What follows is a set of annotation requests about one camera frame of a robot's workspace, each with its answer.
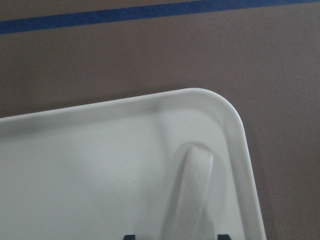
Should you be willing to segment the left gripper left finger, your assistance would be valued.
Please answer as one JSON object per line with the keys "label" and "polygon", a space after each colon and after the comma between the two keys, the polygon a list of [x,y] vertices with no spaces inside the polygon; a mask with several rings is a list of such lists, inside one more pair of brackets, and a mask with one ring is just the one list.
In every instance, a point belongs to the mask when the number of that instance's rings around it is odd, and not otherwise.
{"label": "left gripper left finger", "polygon": [[135,234],[125,235],[124,240],[136,240],[136,235]]}

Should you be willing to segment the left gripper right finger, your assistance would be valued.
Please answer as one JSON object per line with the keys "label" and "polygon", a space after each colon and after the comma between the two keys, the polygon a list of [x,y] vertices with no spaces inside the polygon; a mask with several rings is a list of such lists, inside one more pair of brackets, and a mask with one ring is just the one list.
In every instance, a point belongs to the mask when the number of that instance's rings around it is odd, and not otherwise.
{"label": "left gripper right finger", "polygon": [[228,234],[218,234],[217,240],[230,240],[230,236]]}

